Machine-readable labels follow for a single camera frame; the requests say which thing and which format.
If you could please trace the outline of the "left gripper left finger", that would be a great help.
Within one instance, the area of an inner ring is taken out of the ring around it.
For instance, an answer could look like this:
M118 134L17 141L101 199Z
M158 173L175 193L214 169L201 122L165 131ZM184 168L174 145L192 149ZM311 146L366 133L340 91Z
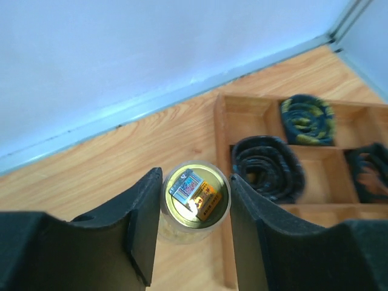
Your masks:
M151 285L162 170L77 216L1 213L2 290L145 290Z

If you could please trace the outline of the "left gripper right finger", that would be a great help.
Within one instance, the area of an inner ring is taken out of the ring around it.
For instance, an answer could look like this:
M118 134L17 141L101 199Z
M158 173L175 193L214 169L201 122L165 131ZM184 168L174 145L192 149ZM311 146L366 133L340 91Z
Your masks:
M387 222L350 219L325 228L229 179L239 290L386 290Z

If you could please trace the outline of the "clear glass pill jar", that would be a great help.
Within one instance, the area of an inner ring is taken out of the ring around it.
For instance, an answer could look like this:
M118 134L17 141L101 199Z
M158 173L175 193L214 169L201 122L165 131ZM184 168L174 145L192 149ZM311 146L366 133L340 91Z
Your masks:
M209 236L229 214L230 185L222 171L205 161L186 161L163 180L158 232L175 244Z

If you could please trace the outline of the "black patterned rolled sock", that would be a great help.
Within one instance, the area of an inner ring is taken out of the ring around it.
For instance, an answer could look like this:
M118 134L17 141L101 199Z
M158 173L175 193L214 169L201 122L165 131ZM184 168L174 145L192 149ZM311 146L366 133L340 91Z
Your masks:
M387 148L379 142L345 151L361 203L387 204Z

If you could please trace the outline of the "black yellow rolled sock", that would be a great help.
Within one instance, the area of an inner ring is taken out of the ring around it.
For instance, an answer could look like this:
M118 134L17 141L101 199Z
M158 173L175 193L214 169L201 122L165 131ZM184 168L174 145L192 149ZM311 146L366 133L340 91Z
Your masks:
M333 146L336 120L328 102L313 95L297 94L284 100L279 109L289 144Z

